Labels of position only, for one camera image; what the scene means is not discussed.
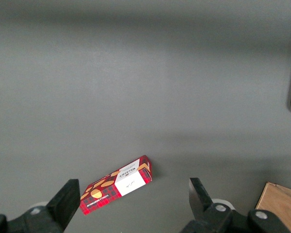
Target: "red box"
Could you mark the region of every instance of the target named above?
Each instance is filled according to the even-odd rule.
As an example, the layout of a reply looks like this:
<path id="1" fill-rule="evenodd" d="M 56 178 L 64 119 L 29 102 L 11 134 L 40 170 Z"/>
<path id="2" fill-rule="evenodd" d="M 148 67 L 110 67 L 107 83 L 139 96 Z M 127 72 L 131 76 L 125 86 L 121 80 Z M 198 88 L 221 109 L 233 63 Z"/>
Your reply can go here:
<path id="1" fill-rule="evenodd" d="M 152 164 L 144 155 L 87 186 L 80 208 L 85 215 L 152 181 Z"/>

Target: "gray table surface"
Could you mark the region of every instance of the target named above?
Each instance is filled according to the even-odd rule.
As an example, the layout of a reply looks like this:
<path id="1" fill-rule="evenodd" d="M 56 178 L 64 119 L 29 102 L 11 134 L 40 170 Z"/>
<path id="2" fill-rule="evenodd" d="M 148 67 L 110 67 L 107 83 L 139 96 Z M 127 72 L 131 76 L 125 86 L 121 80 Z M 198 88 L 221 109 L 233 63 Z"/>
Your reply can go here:
<path id="1" fill-rule="evenodd" d="M 291 188 L 291 1 L 0 0 L 0 213 L 143 154 L 153 182 L 65 232 L 177 233 L 190 177 L 243 214 Z"/>

